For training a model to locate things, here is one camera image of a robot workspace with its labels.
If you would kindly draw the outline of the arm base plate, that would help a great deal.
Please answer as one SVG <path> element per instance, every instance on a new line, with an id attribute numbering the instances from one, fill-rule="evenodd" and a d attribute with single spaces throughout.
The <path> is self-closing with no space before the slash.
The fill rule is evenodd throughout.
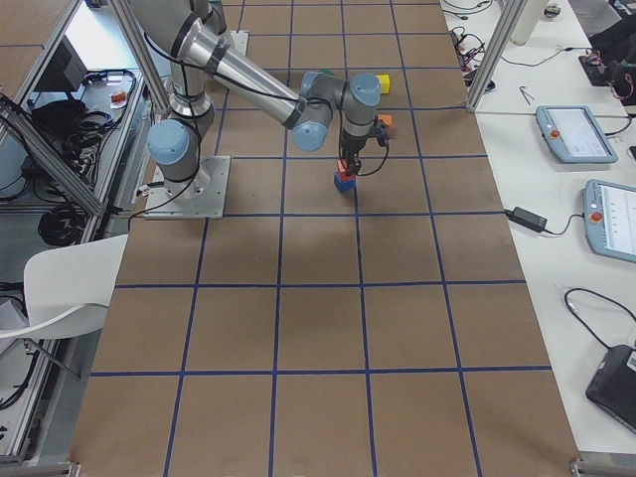
<path id="1" fill-rule="evenodd" d="M 192 183 L 167 182 L 167 187 L 152 188 L 146 200 L 147 219 L 220 219 L 224 215 L 230 155 L 203 156 L 200 170 Z"/>
<path id="2" fill-rule="evenodd" d="M 248 32 L 244 30 L 227 30 L 219 36 L 217 43 L 220 69 L 245 69 L 248 60 L 245 58 Z"/>

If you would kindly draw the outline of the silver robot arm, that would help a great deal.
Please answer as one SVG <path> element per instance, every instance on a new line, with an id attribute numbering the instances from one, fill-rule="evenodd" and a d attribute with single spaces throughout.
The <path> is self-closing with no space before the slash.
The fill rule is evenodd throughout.
<path id="1" fill-rule="evenodd" d="M 351 79 L 319 72 L 304 75 L 293 91 L 234 48 L 219 1 L 134 1 L 132 12 L 147 41 L 176 67 L 207 74 L 290 130 L 297 148 L 320 149 L 334 118 L 339 119 L 338 171 L 341 191 L 363 176 L 360 153 L 368 140 L 390 147 L 388 125 L 378 116 L 379 78 Z"/>

